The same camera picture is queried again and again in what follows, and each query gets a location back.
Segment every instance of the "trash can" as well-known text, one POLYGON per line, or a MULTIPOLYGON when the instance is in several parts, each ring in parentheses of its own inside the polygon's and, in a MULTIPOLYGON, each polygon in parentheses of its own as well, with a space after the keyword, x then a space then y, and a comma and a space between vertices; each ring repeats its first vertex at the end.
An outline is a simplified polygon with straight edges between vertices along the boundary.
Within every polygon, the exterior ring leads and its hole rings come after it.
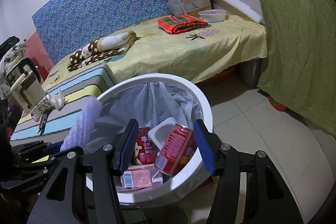
MULTIPOLYGON (((200 110, 197 112, 197 116, 200 115, 208 131, 213 132, 211 108, 205 95, 193 83, 175 75, 152 73, 137 76, 111 87, 100 95, 98 100, 103 104, 104 109, 111 101, 115 103, 114 100, 117 100, 116 98, 122 98, 122 92, 128 92, 127 94, 130 94, 133 91, 132 89, 136 90, 137 87, 144 84, 151 85, 149 89, 152 89, 152 83, 156 84, 156 88, 159 86, 157 83, 164 83, 167 86, 167 90, 170 90, 173 96, 176 95, 178 90, 190 94, 194 100, 194 105, 197 105, 200 110)), ((197 149, 187 165, 177 175, 163 183, 163 185, 145 188, 135 192, 118 193, 119 202, 124 206, 138 208, 158 207, 174 203, 198 187, 208 177, 209 173, 205 170, 200 152, 197 149)), ((90 190, 94 190, 92 187, 92 174, 87 175, 86 185, 90 190)))

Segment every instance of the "white plastic container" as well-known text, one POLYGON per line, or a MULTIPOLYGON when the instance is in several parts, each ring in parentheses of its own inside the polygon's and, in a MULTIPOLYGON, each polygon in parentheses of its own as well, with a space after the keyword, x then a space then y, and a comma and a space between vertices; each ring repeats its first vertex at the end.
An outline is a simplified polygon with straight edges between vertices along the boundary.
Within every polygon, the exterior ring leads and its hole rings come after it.
MULTIPOLYGON (((121 82, 98 97, 98 100, 104 103, 115 94, 133 87, 135 85, 145 84, 149 82, 163 82, 175 85, 189 92, 194 100, 199 102, 203 112, 203 121, 209 132, 213 130, 212 113, 208 100, 202 91, 190 81, 168 74, 152 73, 137 76, 121 82)), ((124 206, 149 208, 158 207, 170 203, 174 203, 187 195, 189 192, 198 187, 209 177, 203 165, 201 154, 197 149, 193 157, 187 165, 173 178, 161 186, 148 188, 147 191, 139 191, 133 193, 118 193, 119 202, 124 206)), ((86 186, 93 190, 92 176, 87 176, 86 186)))
POLYGON ((221 22, 225 20, 225 10, 205 10, 198 12, 201 19, 209 23, 221 22))
POLYGON ((176 120, 174 119, 174 117, 169 117, 168 119, 148 131, 148 136, 152 139, 153 143, 160 150, 163 148, 166 139, 168 138, 169 133, 175 124, 176 120))

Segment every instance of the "tile floor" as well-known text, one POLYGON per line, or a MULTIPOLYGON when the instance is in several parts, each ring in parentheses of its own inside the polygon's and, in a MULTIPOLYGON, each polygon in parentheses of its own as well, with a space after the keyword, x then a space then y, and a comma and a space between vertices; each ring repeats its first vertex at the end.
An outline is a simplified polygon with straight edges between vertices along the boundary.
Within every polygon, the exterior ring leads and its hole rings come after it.
MULTIPOLYGON (((238 151, 264 150, 290 188, 307 223, 335 181, 334 162, 328 162, 326 150, 319 144, 327 142, 330 136, 314 131, 313 134, 295 113, 276 111, 258 89, 248 90, 236 75, 201 89, 212 107, 214 132, 238 151)), ((332 146, 328 151, 336 151, 336 142, 330 139, 328 145, 332 146)), ((192 224, 205 223, 215 189, 216 185, 200 188, 178 202, 192 224)), ((241 220, 242 213, 237 215, 236 223, 241 220)))

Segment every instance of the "plastic food container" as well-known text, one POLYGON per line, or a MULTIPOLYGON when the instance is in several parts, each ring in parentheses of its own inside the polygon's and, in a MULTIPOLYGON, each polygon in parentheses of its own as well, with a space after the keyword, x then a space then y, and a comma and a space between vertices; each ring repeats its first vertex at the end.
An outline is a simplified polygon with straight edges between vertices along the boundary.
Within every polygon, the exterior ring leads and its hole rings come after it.
POLYGON ((200 17, 209 23, 221 22, 225 20, 225 10, 205 10, 198 12, 200 17))

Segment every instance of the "metal screw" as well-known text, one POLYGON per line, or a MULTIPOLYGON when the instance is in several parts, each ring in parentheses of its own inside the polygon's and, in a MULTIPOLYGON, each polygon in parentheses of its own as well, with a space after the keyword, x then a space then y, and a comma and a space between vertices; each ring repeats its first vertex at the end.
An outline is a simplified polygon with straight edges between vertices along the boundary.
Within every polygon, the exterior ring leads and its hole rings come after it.
POLYGON ((104 151, 110 151, 113 148, 111 144, 106 144, 103 146, 104 151))
POLYGON ((264 151, 258 151, 257 155, 260 157, 260 158, 265 158, 266 157, 266 153, 264 151))
POLYGON ((76 156, 76 152, 73 152, 73 151, 71 151, 67 154, 68 159, 72 159, 74 156, 76 156))
POLYGON ((229 146, 227 143, 222 143, 222 145, 220 147, 223 150, 229 150, 231 148, 231 146, 229 146))

